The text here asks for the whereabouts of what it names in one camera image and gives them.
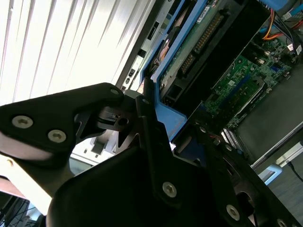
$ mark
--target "motherboard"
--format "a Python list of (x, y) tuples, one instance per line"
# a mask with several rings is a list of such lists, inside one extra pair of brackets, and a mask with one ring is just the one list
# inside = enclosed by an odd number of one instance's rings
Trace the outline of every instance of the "motherboard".
[(279, 82), (290, 78), (292, 58), (281, 40), (253, 40), (212, 89), (204, 106), (235, 128)]

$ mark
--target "electronic component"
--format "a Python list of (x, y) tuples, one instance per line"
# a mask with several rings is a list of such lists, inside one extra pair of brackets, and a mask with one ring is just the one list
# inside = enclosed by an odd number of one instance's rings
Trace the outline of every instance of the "electronic component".
[(285, 51), (287, 46), (277, 39), (261, 46), (252, 41), (245, 48), (205, 101), (219, 127), (237, 127), (277, 83), (290, 78), (291, 66), (281, 61), (282, 53), (288, 55)]
[(220, 13), (221, 1), (214, 7), (207, 6), (179, 48), (166, 71), (160, 78), (160, 91), (167, 88), (175, 78), (186, 78), (186, 72), (195, 62), (203, 47), (216, 31), (224, 16)]

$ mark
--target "silver screw head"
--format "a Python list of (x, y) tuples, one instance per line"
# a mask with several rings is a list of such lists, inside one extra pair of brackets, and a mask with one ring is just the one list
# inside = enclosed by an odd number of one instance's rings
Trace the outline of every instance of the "silver screw head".
[(34, 124), (33, 120), (30, 117), (23, 115), (14, 117), (11, 122), (15, 127), (20, 129), (27, 129)]
[(276, 222), (278, 223), (278, 225), (280, 227), (287, 227), (287, 225), (284, 223), (284, 221), (279, 218), (276, 220)]
[(66, 134), (58, 129), (51, 130), (47, 134), (48, 138), (50, 141), (55, 142), (55, 143), (62, 143), (66, 140)]
[(171, 198), (175, 198), (177, 196), (177, 189), (171, 182), (164, 182), (162, 189), (164, 193)]
[(200, 127), (200, 130), (201, 130), (201, 132), (204, 132), (204, 133), (206, 133), (206, 130), (205, 130), (205, 128), (203, 128), (203, 127)]
[(236, 221), (239, 221), (239, 220), (240, 220), (240, 214), (239, 214), (239, 212), (237, 211), (237, 209), (236, 209), (234, 206), (228, 204), (228, 205), (226, 206), (226, 210), (227, 210), (227, 213), (228, 213), (233, 219), (235, 219)]
[(110, 89), (110, 92), (113, 93), (113, 94), (115, 94), (115, 95), (119, 94), (119, 92), (116, 89), (113, 89), (113, 88)]
[(226, 149), (228, 149), (229, 151), (232, 151), (232, 147), (229, 146), (228, 144), (225, 145)]

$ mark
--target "black mounting arm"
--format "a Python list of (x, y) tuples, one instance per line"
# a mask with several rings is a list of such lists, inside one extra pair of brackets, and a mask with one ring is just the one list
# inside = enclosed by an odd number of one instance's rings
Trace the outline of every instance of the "black mounting arm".
[(173, 156), (145, 80), (145, 96), (136, 98), (99, 84), (0, 107), (1, 152), (40, 168), (58, 169), (78, 142), (119, 131), (117, 155), (56, 192), (48, 227), (252, 227), (238, 197), (247, 191), (259, 227), (300, 226), (232, 147), (213, 144), (199, 117), (193, 127), (206, 168)]

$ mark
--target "wire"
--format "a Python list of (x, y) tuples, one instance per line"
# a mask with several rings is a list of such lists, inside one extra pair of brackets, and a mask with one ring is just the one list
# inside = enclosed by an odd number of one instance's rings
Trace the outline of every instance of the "wire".
[(31, 208), (31, 209), (27, 209), (27, 210), (25, 210), (25, 211), (23, 211), (23, 212), (21, 212), (21, 213), (19, 213), (19, 214), (16, 214), (15, 217), (18, 216), (18, 215), (20, 215), (20, 214), (24, 214), (25, 212), (28, 212), (29, 210), (32, 210), (32, 209), (35, 209), (35, 207), (33, 207), (33, 208)]
[(294, 169), (294, 165), (292, 164), (292, 162), (287, 163), (288, 166), (292, 169), (293, 173), (299, 178), (300, 181), (303, 182), (303, 179), (300, 177), (300, 175), (297, 173), (297, 171)]
[[(296, 30), (298, 29), (301, 25), (303, 24), (303, 19), (301, 21), (299, 21), (297, 24), (295, 24), (294, 26), (291, 27), (292, 30)], [(282, 36), (283, 33), (282, 32), (277, 32), (277, 33), (274, 33), (270, 36), (268, 36), (265, 40), (272, 40), (272, 39), (275, 39), (279, 36)]]
[(269, 24), (268, 24), (267, 32), (266, 32), (265, 36), (263, 37), (263, 39), (266, 39), (267, 36), (269, 35), (271, 27), (274, 23), (274, 20), (275, 20), (275, 12), (274, 12), (273, 9), (270, 9), (270, 21), (269, 21)]

